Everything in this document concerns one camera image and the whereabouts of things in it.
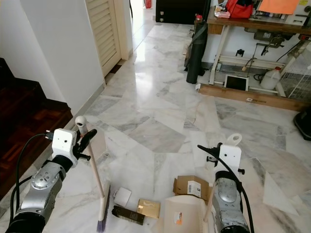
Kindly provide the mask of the wooden handled broom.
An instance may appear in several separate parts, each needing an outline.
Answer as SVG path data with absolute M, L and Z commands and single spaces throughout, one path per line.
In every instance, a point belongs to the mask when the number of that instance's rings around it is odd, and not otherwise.
M 75 126 L 78 127 L 78 130 L 82 136 L 89 131 L 87 128 L 87 119 L 84 116 L 78 116 L 75 119 Z M 91 160 L 89 161 L 90 166 L 92 168 L 93 175 L 95 176 L 95 182 L 101 195 L 101 206 L 96 233 L 104 233 L 106 229 L 107 210 L 109 208 L 109 186 L 106 187 L 104 184 L 102 184 L 99 169 L 96 164 L 96 156 L 93 153 L 91 145 L 89 145 L 84 151 L 86 151 L 86 155 L 91 156 Z

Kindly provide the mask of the white framed tablet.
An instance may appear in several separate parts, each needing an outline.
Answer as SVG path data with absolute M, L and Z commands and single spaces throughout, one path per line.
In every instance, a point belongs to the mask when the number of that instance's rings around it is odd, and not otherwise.
M 225 75 L 224 87 L 229 89 L 248 91 L 249 79 L 246 76 Z

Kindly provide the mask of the flat gold box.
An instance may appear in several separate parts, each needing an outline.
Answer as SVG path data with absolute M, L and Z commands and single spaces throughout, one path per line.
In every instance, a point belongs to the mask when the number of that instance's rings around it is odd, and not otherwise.
M 153 200 L 139 199 L 137 211 L 138 213 L 145 215 L 146 217 L 158 219 L 160 207 L 161 207 L 160 202 Z

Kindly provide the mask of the orange paper sheet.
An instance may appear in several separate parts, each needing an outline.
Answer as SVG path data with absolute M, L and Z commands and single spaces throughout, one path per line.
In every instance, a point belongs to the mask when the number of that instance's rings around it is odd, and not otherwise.
M 262 0 L 258 11 L 274 14 L 294 14 L 300 0 Z

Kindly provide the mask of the white plastic jug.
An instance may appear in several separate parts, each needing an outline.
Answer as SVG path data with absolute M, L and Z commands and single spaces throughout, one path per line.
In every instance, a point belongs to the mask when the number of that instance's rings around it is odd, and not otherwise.
M 275 67 L 274 69 L 267 71 L 260 81 L 260 86 L 267 90 L 275 89 L 281 78 L 281 70 L 281 67 Z

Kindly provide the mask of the long black box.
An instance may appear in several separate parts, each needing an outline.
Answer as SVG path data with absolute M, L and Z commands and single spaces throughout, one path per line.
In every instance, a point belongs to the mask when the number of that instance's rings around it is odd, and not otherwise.
M 112 215 L 114 215 L 120 219 L 128 220 L 129 222 L 136 223 L 140 226 L 142 226 L 144 223 L 145 215 L 142 215 L 142 214 L 135 212 L 135 211 L 132 211 L 130 209 L 123 208 L 123 207 L 118 206 L 118 205 L 114 206 L 111 213 L 112 213 Z

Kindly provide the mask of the black round base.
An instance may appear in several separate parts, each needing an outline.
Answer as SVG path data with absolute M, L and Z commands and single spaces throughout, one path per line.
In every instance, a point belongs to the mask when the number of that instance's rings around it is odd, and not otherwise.
M 311 106 L 295 115 L 294 126 L 306 141 L 311 141 Z

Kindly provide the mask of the small white box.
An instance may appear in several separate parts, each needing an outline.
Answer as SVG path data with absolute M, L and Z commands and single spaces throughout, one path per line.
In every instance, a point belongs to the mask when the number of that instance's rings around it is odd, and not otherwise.
M 114 193 L 114 202 L 116 205 L 119 205 L 121 207 L 126 207 L 127 203 L 129 202 L 129 199 L 131 197 L 132 192 L 129 189 L 120 187 L 115 193 Z

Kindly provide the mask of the beige long handled dustpan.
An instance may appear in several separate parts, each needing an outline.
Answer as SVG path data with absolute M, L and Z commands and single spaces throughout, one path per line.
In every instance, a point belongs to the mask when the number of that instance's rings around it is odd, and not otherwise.
M 234 133 L 224 143 L 238 146 L 242 136 Z M 167 198 L 161 221 L 164 233 L 251 233 L 243 214 L 242 183 L 233 171 L 219 158 L 218 166 L 212 169 L 214 179 L 209 199 L 191 195 L 175 195 Z

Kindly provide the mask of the beige louvre door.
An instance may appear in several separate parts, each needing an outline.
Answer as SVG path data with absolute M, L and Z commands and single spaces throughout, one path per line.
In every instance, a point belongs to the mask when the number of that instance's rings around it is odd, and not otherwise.
M 121 60 L 114 0 L 85 0 L 87 17 L 95 40 L 103 75 Z

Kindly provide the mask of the wooden workbench white legs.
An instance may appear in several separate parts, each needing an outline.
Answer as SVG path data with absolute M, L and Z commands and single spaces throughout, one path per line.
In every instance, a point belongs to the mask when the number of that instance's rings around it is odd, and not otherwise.
M 209 34 L 220 34 L 221 41 L 219 43 L 219 47 L 217 53 L 215 55 L 215 62 L 212 64 L 211 69 L 209 70 L 209 85 L 220 84 L 224 87 L 225 75 L 230 75 L 229 73 L 225 73 L 224 77 L 220 80 L 216 79 L 216 73 L 218 71 L 219 64 L 225 65 L 242 65 L 244 68 L 249 68 L 252 66 L 256 66 L 258 68 L 264 69 L 272 69 L 275 67 L 281 67 L 282 73 L 280 81 L 277 86 L 273 90 L 263 89 L 260 86 L 260 82 L 253 78 L 253 75 L 248 71 L 245 71 L 245 76 L 249 79 L 249 92 L 262 93 L 265 95 L 274 95 L 280 97 L 286 97 L 284 93 L 284 88 L 281 84 L 281 80 L 283 79 L 284 74 L 286 73 L 286 69 L 293 64 L 294 60 L 305 50 L 311 51 L 311 25 L 293 25 L 293 24 L 284 24 L 278 22 L 266 22 L 266 21 L 258 21 L 258 20 L 249 20 L 246 18 L 219 18 L 213 15 L 214 8 L 210 9 L 211 13 L 207 18 L 208 24 L 208 33 Z M 304 37 L 301 44 L 294 45 L 293 50 L 286 53 L 288 59 L 285 63 L 281 62 L 271 62 L 266 60 L 258 60 L 255 58 L 244 59 L 240 56 L 225 56 L 222 55 L 222 49 L 226 44 L 226 40 L 231 31 L 231 27 L 242 27 L 249 28 L 252 30 L 260 30 L 260 31 L 269 31 L 274 33 L 294 33 L 299 34 Z

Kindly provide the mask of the black cabinet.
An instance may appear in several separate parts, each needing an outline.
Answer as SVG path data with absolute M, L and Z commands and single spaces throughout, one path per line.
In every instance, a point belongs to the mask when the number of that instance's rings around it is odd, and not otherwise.
M 155 21 L 167 24 L 194 24 L 209 0 L 156 0 Z

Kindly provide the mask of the brown cardboard box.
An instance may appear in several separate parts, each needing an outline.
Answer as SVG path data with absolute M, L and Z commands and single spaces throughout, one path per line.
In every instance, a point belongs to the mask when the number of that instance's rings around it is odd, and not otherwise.
M 191 195 L 203 199 L 209 199 L 211 187 L 208 182 L 194 175 L 178 176 L 173 181 L 173 193 L 175 195 Z

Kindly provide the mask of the black rolled bag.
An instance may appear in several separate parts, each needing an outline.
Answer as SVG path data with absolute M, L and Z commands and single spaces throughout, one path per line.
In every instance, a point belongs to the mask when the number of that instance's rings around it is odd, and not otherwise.
M 202 14 L 196 14 L 194 20 L 194 33 L 188 46 L 185 59 L 186 82 L 197 84 L 198 76 L 203 76 L 205 70 L 202 67 L 202 58 L 205 53 L 208 38 L 208 25 Z

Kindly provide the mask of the dark wooden staircase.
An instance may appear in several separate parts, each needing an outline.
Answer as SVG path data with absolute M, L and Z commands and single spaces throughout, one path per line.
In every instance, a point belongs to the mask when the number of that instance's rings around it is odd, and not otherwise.
M 65 127 L 72 117 L 66 102 L 47 98 L 39 82 L 16 78 L 0 60 L 0 197 L 9 195 L 16 175 L 24 175 L 50 144 L 38 134 Z

